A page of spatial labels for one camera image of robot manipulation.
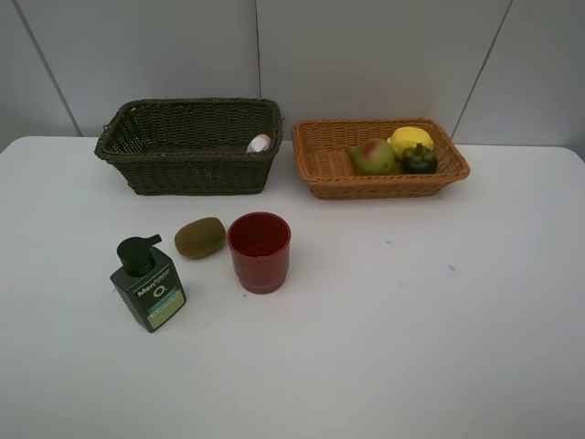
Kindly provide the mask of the red plastic cup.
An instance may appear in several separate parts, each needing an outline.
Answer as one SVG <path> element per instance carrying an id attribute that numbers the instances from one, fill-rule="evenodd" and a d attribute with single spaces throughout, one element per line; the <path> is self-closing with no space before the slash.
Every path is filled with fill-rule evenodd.
<path id="1" fill-rule="evenodd" d="M 229 227 L 227 243 L 239 283 L 254 294 L 270 294 L 285 282 L 292 232 L 270 212 L 251 212 Z"/>

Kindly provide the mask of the pink bottle white cap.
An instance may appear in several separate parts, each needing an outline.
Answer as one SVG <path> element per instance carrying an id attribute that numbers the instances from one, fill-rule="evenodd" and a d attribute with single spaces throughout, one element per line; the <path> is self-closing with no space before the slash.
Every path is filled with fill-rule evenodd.
<path id="1" fill-rule="evenodd" d="M 248 144 L 247 154 L 259 154 L 268 150 L 271 146 L 271 138 L 267 134 L 256 135 Z"/>

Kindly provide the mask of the brown kiwi fruit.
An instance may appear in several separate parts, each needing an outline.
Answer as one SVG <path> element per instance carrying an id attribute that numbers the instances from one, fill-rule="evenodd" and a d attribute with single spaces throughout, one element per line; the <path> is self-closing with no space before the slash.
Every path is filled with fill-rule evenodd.
<path id="1" fill-rule="evenodd" d="M 174 237 L 177 252 L 189 259 L 201 259 L 220 250 L 226 242 L 226 230 L 215 217 L 198 219 L 182 227 Z"/>

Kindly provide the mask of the green red pear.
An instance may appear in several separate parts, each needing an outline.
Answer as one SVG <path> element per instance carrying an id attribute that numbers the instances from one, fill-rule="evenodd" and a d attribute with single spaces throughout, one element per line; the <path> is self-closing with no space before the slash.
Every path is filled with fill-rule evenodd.
<path id="1" fill-rule="evenodd" d="M 347 152 L 360 175 L 386 176 L 394 170 L 395 151 L 385 139 L 368 139 L 360 145 L 350 147 Z"/>

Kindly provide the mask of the yellow lemon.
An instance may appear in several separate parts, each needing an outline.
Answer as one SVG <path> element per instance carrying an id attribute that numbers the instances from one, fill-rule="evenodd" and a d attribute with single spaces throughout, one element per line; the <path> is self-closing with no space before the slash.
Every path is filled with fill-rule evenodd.
<path id="1" fill-rule="evenodd" d="M 388 143 L 394 149 L 397 160 L 402 159 L 403 152 L 406 149 L 415 148 L 418 144 L 425 146 L 431 151 L 434 149 L 434 141 L 429 133 L 414 126 L 402 126 L 397 128 L 388 138 Z"/>

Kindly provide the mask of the dark purple mangosteen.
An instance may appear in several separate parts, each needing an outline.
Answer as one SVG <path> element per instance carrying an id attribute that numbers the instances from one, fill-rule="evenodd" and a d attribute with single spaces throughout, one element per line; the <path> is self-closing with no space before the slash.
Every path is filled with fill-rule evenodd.
<path id="1" fill-rule="evenodd" d="M 404 174 L 432 175 L 437 169 L 438 160 L 434 151 L 421 143 L 402 152 L 401 170 Z"/>

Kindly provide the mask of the dark green pump bottle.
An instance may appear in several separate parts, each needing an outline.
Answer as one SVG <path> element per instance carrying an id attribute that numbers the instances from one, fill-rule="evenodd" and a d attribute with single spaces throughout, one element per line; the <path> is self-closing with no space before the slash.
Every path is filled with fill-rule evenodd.
<path id="1" fill-rule="evenodd" d="M 173 260 L 156 247 L 161 241 L 159 235 L 122 241 L 116 249 L 122 266 L 111 275 L 113 286 L 134 319 L 150 333 L 186 304 Z"/>

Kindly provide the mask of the orange wicker basket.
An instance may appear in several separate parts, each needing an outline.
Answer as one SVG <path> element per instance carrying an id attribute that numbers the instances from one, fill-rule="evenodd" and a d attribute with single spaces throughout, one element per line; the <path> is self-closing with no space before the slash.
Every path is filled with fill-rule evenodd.
<path id="1" fill-rule="evenodd" d="M 421 128 L 435 144 L 434 174 L 405 174 L 396 165 L 387 176 L 366 176 L 356 170 L 349 149 L 373 138 L 389 138 L 402 126 Z M 467 178 L 470 167 L 444 129 L 424 117 L 392 119 L 305 119 L 292 128 L 297 170 L 317 198 L 416 198 L 439 193 Z"/>

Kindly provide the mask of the dark brown wicker basket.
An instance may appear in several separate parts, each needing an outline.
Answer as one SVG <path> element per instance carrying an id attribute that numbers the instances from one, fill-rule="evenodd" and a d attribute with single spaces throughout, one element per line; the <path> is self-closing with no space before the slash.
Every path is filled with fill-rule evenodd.
<path id="1" fill-rule="evenodd" d="M 270 148 L 247 154 L 258 134 Z M 138 195 L 236 196 L 262 192 L 281 142 L 282 114 L 271 100 L 144 99 L 104 125 L 94 154 Z"/>

